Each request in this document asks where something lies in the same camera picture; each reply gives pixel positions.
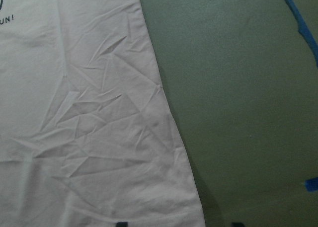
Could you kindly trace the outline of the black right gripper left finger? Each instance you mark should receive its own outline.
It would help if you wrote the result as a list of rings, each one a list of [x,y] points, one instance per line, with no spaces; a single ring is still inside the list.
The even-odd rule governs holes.
[[[116,227],[128,227],[128,222],[118,222]]]

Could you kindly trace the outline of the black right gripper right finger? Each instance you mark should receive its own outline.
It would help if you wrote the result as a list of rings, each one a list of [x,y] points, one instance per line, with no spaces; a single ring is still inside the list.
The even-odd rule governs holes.
[[[245,227],[245,225],[241,222],[232,222],[231,227]]]

